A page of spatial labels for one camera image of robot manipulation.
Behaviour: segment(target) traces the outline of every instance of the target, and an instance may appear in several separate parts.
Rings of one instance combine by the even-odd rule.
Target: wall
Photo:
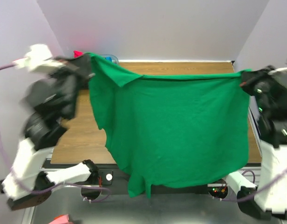
[[[268,0],[38,0],[66,55],[235,60]]]
[[[0,66],[23,57],[29,45],[48,44],[52,52],[62,50],[35,0],[0,1]],[[26,88],[41,76],[24,70],[7,69],[0,72],[0,128],[4,147],[14,159],[20,131],[30,112],[20,105]],[[8,169],[0,156],[0,179]],[[10,212],[7,198],[0,195],[0,224],[21,223],[23,210]]]
[[[242,48],[236,62],[237,71],[261,69],[269,64],[285,67],[287,61],[287,0],[270,0],[265,11]],[[251,108],[258,116],[256,103]]]

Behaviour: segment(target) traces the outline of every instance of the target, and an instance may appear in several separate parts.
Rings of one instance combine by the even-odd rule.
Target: wooden table
[[[186,75],[231,73],[231,63],[120,63],[130,71],[146,75]],[[115,163],[104,147],[105,132],[98,130],[89,101],[89,91],[82,90],[78,98],[77,116],[67,123],[69,130],[54,149],[51,163],[72,164],[85,159],[94,163]],[[258,146],[249,124],[249,162],[261,162]]]

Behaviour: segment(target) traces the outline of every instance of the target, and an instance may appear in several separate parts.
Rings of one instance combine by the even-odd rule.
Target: wooden tabletop
[[[120,63],[130,71],[146,75],[186,75],[231,73],[231,63]],[[116,163],[105,148],[106,135],[98,130],[89,101],[89,91],[78,98],[77,116],[66,124],[69,130],[55,147],[51,163],[72,164],[85,159],[94,163]],[[249,162],[261,162],[258,146],[249,124]]]

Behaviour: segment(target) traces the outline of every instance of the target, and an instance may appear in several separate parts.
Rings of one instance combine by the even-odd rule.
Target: red object
[[[78,50],[74,50],[74,57],[79,57],[81,55],[83,55],[83,53],[81,51],[78,51]]]

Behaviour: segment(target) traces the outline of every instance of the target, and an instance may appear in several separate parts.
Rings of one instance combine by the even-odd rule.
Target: green t-shirt
[[[148,76],[91,53],[90,101],[106,148],[131,175],[130,196],[151,185],[214,182],[248,161],[249,96],[240,73]]]

